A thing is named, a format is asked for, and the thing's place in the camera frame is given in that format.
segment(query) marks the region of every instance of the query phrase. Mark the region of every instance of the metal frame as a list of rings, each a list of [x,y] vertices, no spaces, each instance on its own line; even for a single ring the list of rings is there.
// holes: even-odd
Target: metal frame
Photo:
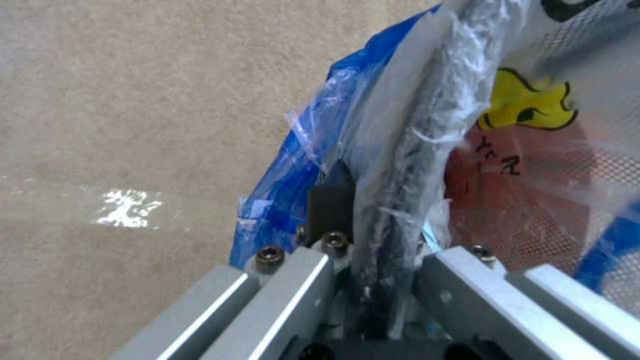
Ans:
[[[507,280],[612,359],[640,359],[640,322],[551,265]]]
[[[257,280],[247,274],[229,266],[217,266],[111,358],[196,358],[258,289]]]
[[[414,289],[454,339],[493,340],[514,359],[606,359],[462,247],[424,258]]]
[[[331,259],[298,248],[201,359],[278,359],[295,337],[311,337],[333,299]]]

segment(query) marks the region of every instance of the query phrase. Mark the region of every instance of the yellow cartoon print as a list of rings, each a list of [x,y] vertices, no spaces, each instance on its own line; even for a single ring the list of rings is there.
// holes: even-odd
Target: yellow cartoon print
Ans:
[[[564,103],[571,88],[563,83],[546,90],[534,89],[515,70],[498,70],[491,95],[491,107],[477,121],[485,131],[519,125],[560,130],[575,120],[577,110]]]

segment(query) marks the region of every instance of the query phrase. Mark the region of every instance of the plastic wrap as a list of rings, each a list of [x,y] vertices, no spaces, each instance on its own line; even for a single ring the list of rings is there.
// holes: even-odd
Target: plastic wrap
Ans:
[[[462,3],[374,36],[287,115],[292,132],[240,207],[231,262],[241,266],[267,243],[292,249],[308,189],[343,159],[358,181],[353,271],[356,303],[366,305],[358,316],[387,314],[372,329],[397,329],[396,290],[407,289],[420,228],[434,249],[480,243],[509,270],[552,263],[640,315],[637,1],[569,12],[552,1],[514,12],[518,1],[478,1],[484,12],[504,6],[483,20],[482,36],[456,45],[451,29],[477,29],[451,17]],[[467,54],[511,21],[524,30],[496,34],[485,48],[509,36],[501,60]],[[445,48],[452,52],[437,56]],[[468,92],[452,80],[452,69],[477,76],[489,63],[493,74],[460,78]]]
[[[489,107],[493,77],[527,8],[527,1],[445,3],[416,23],[353,110],[362,120],[343,143],[358,179],[351,265],[356,332],[399,336],[419,232],[428,209],[442,200],[447,158]]]
[[[333,64],[326,83],[309,104],[285,116],[292,131],[253,192],[240,201],[229,257],[232,265],[244,267],[264,245],[278,245],[287,251],[295,248],[294,234],[304,223],[307,192],[335,161],[349,109],[424,14],[385,29],[363,49]]]

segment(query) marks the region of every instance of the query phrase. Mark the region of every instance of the beige carpet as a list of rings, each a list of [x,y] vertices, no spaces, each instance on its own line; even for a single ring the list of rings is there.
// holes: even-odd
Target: beige carpet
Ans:
[[[0,357],[106,357],[226,262],[282,114],[428,3],[0,2]]]

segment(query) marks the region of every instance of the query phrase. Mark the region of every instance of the black plastic part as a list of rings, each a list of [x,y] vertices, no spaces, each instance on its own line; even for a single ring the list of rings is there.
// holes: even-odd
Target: black plastic part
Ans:
[[[324,183],[309,190],[305,246],[310,247],[330,231],[345,234],[353,242],[355,182],[347,165],[338,161]]]
[[[509,357],[490,341],[449,340],[294,340],[281,360],[412,360],[464,359],[508,360]]]

